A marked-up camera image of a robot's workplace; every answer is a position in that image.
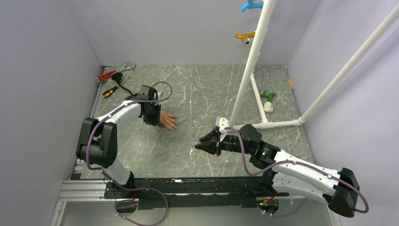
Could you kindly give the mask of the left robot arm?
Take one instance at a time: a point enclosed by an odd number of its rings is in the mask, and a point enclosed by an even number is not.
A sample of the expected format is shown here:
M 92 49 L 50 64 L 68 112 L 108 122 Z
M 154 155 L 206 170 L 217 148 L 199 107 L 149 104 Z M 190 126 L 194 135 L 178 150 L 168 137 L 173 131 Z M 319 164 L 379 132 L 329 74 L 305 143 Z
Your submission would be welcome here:
M 76 157 L 89 169 L 99 170 L 117 186 L 124 198 L 134 194 L 134 174 L 118 160 L 118 132 L 127 123 L 141 118 L 145 124 L 158 126 L 161 105 L 159 93 L 154 87 L 143 85 L 140 91 L 128 96 L 109 113 L 98 118 L 86 118 L 82 122 L 76 148 Z

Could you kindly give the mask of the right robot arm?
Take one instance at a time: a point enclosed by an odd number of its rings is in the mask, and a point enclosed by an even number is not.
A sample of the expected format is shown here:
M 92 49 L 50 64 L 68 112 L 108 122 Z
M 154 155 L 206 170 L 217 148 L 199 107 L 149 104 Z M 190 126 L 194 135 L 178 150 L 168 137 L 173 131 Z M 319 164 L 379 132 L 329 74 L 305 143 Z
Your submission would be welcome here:
M 250 190 L 254 194 L 297 194 L 317 200 L 347 218 L 354 217 L 356 212 L 369 212 L 369 204 L 352 170 L 328 169 L 296 158 L 263 141 L 262 134 L 251 124 L 240 130 L 215 126 L 210 133 L 193 141 L 192 146 L 216 156 L 222 151 L 240 153 L 246 173 L 260 176 L 258 187 Z

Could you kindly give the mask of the clear nail polish bottle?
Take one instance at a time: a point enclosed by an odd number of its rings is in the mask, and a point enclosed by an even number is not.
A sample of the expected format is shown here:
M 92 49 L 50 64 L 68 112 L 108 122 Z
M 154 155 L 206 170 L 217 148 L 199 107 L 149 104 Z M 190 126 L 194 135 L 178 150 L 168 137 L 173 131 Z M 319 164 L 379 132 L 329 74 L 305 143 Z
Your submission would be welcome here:
M 200 143 L 200 141 L 198 139 L 192 139 L 191 142 L 190 142 L 192 147 L 195 147 L 199 143 Z

